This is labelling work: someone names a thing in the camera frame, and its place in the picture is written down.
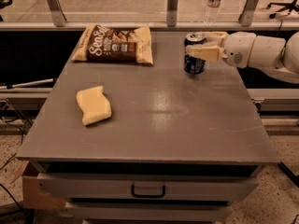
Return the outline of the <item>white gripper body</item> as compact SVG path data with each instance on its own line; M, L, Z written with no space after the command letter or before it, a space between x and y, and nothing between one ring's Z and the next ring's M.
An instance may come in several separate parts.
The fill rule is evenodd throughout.
M245 68L249 63L250 51L256 34L236 32L227 36L224 43L223 60L231 66Z

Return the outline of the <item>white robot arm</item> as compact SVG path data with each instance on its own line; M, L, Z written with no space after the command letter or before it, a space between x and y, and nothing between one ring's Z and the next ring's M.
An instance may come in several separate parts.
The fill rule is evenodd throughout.
M258 69L271 78L299 83L299 33L284 38L249 32L203 32L204 44L187 45L188 55L208 62L224 61L237 67Z

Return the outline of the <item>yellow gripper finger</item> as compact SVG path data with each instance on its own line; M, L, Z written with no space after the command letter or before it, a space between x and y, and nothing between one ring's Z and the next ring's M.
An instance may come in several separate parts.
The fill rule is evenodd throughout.
M223 46L225 40L228 36L226 32L217 31L217 32L204 32L206 37L206 42L211 43L212 45L218 45L220 47Z
M227 55L224 48L219 46L187 46L186 52L188 55L202 59L208 62L217 62L221 59L226 59Z

